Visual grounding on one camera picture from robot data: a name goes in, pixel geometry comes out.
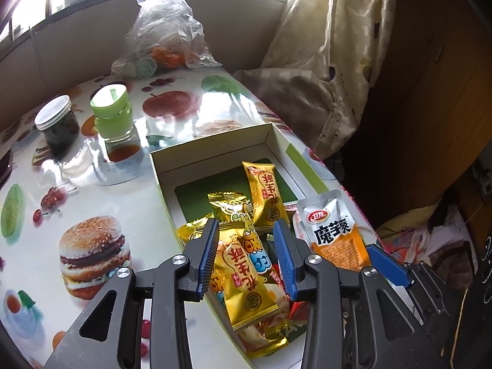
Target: hamburger print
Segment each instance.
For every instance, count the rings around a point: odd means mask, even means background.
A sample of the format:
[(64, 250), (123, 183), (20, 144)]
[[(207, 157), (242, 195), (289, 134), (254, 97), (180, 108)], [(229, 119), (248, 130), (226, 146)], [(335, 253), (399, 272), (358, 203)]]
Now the hamburger print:
[(80, 222), (60, 239), (61, 274), (75, 297), (92, 299), (118, 268), (130, 263), (130, 248), (112, 216)]

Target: beige curtain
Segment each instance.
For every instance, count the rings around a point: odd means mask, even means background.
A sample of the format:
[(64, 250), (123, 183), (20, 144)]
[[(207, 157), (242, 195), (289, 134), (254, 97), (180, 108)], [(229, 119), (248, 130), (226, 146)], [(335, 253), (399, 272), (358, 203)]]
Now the beige curtain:
[(235, 77), (322, 159), (357, 129), (395, 0), (290, 0), (260, 69)]

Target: white jar lid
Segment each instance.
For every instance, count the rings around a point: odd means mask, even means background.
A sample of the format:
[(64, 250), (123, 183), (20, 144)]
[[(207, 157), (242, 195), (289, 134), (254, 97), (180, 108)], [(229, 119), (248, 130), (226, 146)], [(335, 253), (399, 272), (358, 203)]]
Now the white jar lid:
[(48, 129), (72, 108), (72, 102), (67, 95), (57, 97), (47, 103), (36, 115), (34, 124), (39, 130)]

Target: red logo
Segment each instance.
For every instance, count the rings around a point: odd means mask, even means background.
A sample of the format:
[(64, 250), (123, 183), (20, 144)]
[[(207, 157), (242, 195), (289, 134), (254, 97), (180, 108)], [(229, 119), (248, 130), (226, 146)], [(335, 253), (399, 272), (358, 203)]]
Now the red logo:
[(309, 223), (323, 222), (329, 215), (330, 213), (326, 209), (317, 209), (307, 216), (307, 221)]
[(241, 287), (243, 285), (243, 281), (237, 273), (232, 273), (231, 279), (236, 287)]

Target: fabric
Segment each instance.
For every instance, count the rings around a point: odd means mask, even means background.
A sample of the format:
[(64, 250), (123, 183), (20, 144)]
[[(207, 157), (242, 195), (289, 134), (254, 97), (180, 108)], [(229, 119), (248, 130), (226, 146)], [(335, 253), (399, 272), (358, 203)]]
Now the fabric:
[[(463, 217), (459, 213), (456, 205), (449, 206), (444, 225), (436, 226), (432, 229), (432, 232), (429, 232), (427, 225), (424, 224), (418, 229), (408, 229), (402, 233), (384, 238), (381, 241), (386, 250), (398, 262), (416, 264), (420, 261), (425, 261), (429, 265), (436, 263), (437, 260), (440, 261), (441, 254), (445, 251), (444, 248), (447, 248), (448, 246), (453, 246), (455, 248), (457, 246), (463, 247), (463, 249), (456, 251), (456, 256), (462, 256), (468, 248), (465, 248), (464, 245), (469, 244), (472, 270), (476, 272), (476, 269), (478, 268), (478, 261), (473, 248), (473, 243)], [(454, 263), (455, 267), (466, 268), (467, 265), (463, 264), (462, 261), (462, 257), (457, 259)], [(443, 269), (446, 273), (453, 270), (453, 268), (450, 268), (451, 263), (452, 260), (450, 261), (448, 259), (446, 262), (447, 266)], [(465, 273), (464, 280), (461, 279), (463, 280), (462, 284), (467, 283), (468, 277), (469, 276)]]
[(465, 291), (473, 281), (473, 258), (468, 241), (460, 240), (429, 256), (432, 269), (455, 290)]
[(400, 233), (406, 233), (419, 229), (427, 224), (435, 209), (439, 205), (437, 202), (428, 207), (411, 209), (397, 217), (388, 220), (376, 229), (377, 235), (384, 239)]
[(394, 10), (395, 0), (290, 0), (261, 68), (235, 77), (325, 159), (361, 121)]

